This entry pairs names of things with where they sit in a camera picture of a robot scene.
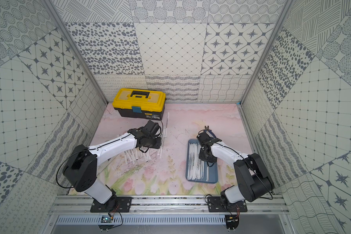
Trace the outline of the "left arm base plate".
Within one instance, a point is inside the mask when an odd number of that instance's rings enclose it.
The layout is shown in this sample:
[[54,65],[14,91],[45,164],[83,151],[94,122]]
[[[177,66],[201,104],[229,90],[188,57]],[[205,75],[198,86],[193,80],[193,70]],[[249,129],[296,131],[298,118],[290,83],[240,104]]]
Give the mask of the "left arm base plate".
[[114,211],[120,213],[128,213],[130,211],[132,197],[117,197],[113,196],[106,203],[99,203],[96,199],[93,200],[90,212],[91,213],[112,213]]

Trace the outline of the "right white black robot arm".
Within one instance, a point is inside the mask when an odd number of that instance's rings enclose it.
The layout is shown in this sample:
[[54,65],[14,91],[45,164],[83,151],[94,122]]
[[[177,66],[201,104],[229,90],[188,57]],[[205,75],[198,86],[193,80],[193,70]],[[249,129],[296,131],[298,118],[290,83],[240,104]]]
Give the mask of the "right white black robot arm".
[[224,203],[252,202],[274,189],[274,182],[259,154],[239,152],[206,130],[198,134],[197,140],[202,161],[215,163],[220,159],[234,168],[237,185],[221,192]]

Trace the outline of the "blue plastic storage tray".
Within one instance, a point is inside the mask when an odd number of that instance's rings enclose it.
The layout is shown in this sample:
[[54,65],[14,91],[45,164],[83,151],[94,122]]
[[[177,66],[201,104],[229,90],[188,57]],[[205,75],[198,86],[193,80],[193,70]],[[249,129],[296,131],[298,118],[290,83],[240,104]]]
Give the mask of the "blue plastic storage tray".
[[218,182],[217,164],[207,163],[199,158],[201,146],[197,139],[190,139],[187,144],[186,179],[190,182],[215,184]]

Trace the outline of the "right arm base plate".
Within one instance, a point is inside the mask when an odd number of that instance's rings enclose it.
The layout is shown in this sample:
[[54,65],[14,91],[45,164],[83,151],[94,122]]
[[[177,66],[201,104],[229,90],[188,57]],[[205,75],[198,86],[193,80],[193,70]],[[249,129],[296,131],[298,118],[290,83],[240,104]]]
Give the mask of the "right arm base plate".
[[245,201],[238,201],[236,203],[229,203],[225,199],[217,196],[206,195],[204,197],[205,202],[208,205],[208,210],[211,213],[218,212],[247,212],[247,205]]

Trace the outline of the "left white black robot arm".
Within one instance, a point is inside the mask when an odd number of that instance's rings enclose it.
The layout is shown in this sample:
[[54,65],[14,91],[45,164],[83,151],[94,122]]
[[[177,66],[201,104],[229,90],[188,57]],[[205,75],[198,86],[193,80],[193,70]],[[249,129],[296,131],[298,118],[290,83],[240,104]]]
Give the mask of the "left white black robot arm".
[[114,200],[114,192],[97,178],[97,168],[111,158],[138,148],[142,153],[161,147],[161,126],[148,121],[145,126],[94,146],[77,146],[66,160],[62,174],[77,192],[84,192],[100,204]]

